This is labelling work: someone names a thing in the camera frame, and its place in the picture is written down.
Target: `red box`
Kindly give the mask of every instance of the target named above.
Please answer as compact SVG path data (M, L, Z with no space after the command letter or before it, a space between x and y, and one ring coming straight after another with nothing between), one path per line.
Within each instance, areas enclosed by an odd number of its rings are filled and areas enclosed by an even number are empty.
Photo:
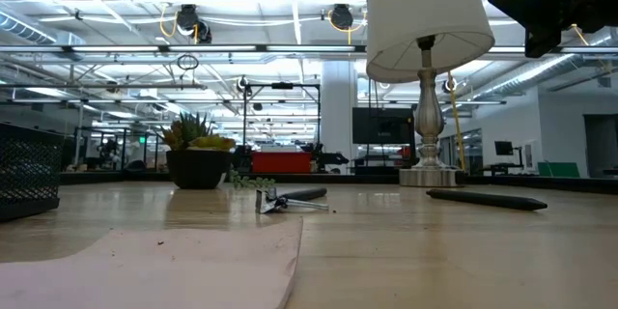
M311 173L311 153L252 153L254 173Z

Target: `potted plant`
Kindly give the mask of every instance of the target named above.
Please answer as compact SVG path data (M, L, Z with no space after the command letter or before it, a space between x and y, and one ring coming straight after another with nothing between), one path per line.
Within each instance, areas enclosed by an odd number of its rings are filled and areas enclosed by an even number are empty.
M212 134L212 123L206 116L181 114L169 130L163 129L163 141L171 151L166 153L172 181L183 189L213 189L227 173L232 161L232 139Z

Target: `wooden table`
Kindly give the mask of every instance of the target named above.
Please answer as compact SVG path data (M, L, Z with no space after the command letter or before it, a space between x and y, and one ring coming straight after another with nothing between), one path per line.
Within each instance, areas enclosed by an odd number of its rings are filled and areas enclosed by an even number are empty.
M307 186L281 185L280 192ZM256 215L250 192L229 187L64 186L57 211L0 224L0 262L68 256L110 228L255 228L302 215L288 308L616 307L618 196L466 190L526 195L549 208L509 211L432 200L415 188L341 184L328 187L331 212Z

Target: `white lampshade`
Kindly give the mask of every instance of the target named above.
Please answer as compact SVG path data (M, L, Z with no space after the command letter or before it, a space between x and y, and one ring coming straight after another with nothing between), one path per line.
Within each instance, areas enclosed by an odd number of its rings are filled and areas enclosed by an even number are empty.
M367 74L378 82L418 79L416 40L435 35L433 67L443 73L480 57L494 44L481 0L368 0Z

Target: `black mesh basket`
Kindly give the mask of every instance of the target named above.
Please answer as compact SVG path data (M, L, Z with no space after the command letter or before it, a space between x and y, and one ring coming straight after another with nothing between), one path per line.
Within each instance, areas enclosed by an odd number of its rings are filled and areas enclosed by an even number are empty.
M0 124L0 221L58 208L63 137Z

